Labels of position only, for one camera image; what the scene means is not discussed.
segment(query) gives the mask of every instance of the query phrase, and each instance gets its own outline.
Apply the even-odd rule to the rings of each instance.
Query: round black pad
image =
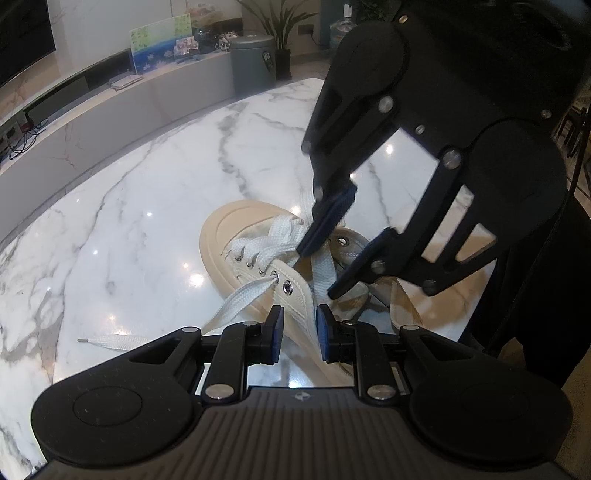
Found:
[[[134,418],[142,408],[142,398],[121,387],[95,388],[74,402],[74,414],[88,425],[112,427]]]
[[[410,401],[413,423],[436,448],[502,469],[535,465],[558,452],[571,412],[554,384],[492,358],[438,363]]]
[[[31,426],[48,460],[129,465],[183,435],[194,418],[192,398],[165,365],[122,355],[45,390],[33,405]]]

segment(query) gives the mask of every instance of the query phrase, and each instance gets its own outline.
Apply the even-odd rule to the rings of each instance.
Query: television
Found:
[[[46,0],[0,0],[0,87],[55,49]]]

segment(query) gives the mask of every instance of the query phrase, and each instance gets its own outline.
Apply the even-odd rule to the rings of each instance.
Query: power outlet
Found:
[[[297,26],[298,35],[314,35],[314,24],[306,23]]]

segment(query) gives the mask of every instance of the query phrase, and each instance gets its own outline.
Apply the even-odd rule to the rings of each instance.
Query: potted plant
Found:
[[[285,7],[285,0],[281,0],[279,15],[277,15],[270,2],[269,15],[266,15],[255,0],[236,1],[261,22],[267,35],[272,35],[275,38],[275,77],[277,80],[290,80],[291,50],[287,48],[287,38],[298,22],[317,15],[307,12],[296,14],[296,10],[308,0],[301,0],[301,2],[289,8]]]

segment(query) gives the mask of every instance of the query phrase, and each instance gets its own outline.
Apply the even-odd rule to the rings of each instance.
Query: green plant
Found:
[[[317,14],[309,14],[303,12],[296,15],[296,10],[305,4],[308,0],[301,0],[292,7],[285,8],[285,0],[281,0],[281,6],[279,7],[279,15],[275,12],[273,5],[269,2],[270,16],[265,15],[262,8],[255,0],[248,0],[248,3],[243,0],[236,0],[252,15],[254,15],[261,25],[265,29],[267,35],[275,37],[275,49],[276,50],[287,50],[287,37],[289,37],[292,28],[296,26],[296,23],[306,20],[307,18],[313,17]]]
[[[359,21],[386,20],[385,0],[359,0]]]

